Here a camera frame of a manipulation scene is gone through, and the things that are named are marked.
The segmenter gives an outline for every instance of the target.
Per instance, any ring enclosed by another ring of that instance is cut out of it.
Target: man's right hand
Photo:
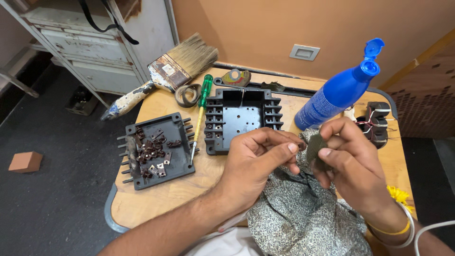
[[[313,167],[321,186],[333,182],[346,202],[381,230],[393,233],[406,227],[406,215],[387,191],[378,151],[357,125],[339,118],[322,125],[320,134],[328,148],[318,155],[334,168],[324,172]]]

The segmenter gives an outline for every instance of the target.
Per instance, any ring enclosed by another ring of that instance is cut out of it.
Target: man's left hand
[[[225,214],[233,216],[250,208],[261,194],[267,177],[285,165],[298,174],[295,154],[304,143],[289,132],[260,128],[234,137],[224,171],[209,192],[222,201]]]

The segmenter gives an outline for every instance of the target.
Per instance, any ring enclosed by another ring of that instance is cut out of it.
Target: patterned fabric
[[[305,142],[317,130],[299,134]],[[313,176],[306,151],[297,154],[300,174],[280,166],[268,178],[258,203],[248,212],[248,227],[265,255],[372,255],[364,239],[363,217],[335,186],[323,189]]]

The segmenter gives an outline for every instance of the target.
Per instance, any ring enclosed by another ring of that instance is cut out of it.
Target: blue plastic bottle
[[[366,91],[377,74],[379,65],[374,62],[384,42],[375,38],[366,43],[365,55],[357,67],[347,69],[330,78],[295,115],[295,124],[301,130],[317,128],[354,104]]]

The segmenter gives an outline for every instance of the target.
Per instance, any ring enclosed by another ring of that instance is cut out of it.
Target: brush bristles
[[[181,42],[167,54],[177,62],[191,77],[196,77],[218,59],[218,49],[207,46],[199,33]]]

